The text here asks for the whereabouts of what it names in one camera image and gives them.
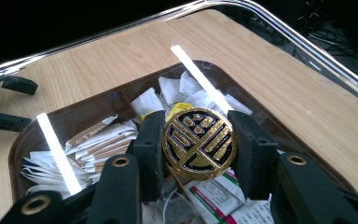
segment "gold coin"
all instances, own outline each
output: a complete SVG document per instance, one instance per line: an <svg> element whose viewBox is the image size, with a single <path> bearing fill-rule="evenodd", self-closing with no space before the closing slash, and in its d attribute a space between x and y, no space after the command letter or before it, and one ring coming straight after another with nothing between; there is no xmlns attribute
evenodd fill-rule
<svg viewBox="0 0 358 224"><path fill-rule="evenodd" d="M167 121L162 150L179 175L208 180L225 172L237 154L237 143L225 117L210 109L190 108Z"/></svg>

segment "white light strip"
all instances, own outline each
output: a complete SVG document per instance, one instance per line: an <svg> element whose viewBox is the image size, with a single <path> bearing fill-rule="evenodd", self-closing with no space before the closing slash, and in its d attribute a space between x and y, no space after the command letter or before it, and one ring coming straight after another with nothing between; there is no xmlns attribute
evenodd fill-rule
<svg viewBox="0 0 358 224"><path fill-rule="evenodd" d="M63 180L65 181L66 187L68 188L71 195L74 195L81 191L79 182L76 179L75 173L72 170L71 165L69 164L68 159L66 159L65 154L63 153L60 142L58 141L57 135L51 126L50 120L46 113L40 114L37 117L40 128L42 129L43 134L45 135L48 146L50 147L51 154L53 155L54 160L57 162L58 168L62 174Z"/></svg>
<svg viewBox="0 0 358 224"><path fill-rule="evenodd" d="M190 57L188 57L180 46L172 46L171 50L225 114L228 113L228 110L232 110L232 107L228 104L223 94L221 94L212 85L208 78L202 74L199 68L193 63L193 61L191 61Z"/></svg>

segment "wooden tabletop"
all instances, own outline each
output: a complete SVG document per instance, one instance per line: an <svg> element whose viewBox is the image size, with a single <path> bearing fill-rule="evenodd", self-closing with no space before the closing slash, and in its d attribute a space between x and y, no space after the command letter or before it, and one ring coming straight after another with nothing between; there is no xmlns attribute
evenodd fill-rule
<svg viewBox="0 0 358 224"><path fill-rule="evenodd" d="M153 21L43 58L18 74L34 96L0 89L0 112L34 119L179 63L171 46L218 65L358 191L358 99L223 14ZM0 218L12 205L7 156L17 133L0 131Z"/></svg>

